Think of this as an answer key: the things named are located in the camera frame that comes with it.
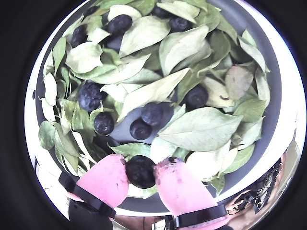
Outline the pink tipped gripper finger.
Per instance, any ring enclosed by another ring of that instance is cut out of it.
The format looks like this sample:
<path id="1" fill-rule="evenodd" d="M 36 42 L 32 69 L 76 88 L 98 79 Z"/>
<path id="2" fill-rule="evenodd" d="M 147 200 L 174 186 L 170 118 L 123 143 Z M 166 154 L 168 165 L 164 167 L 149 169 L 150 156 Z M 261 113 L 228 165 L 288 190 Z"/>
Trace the pink tipped gripper finger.
<path id="1" fill-rule="evenodd" d="M 153 167 L 158 194 L 172 213 L 176 230 L 215 230 L 228 223 L 219 205 L 196 174 L 179 158 L 166 158 Z"/>
<path id="2" fill-rule="evenodd" d="M 110 154 L 79 180 L 62 172 L 59 183 L 68 192 L 69 221 L 75 230 L 112 230 L 115 208 L 127 198 L 129 180 L 126 160 Z"/>

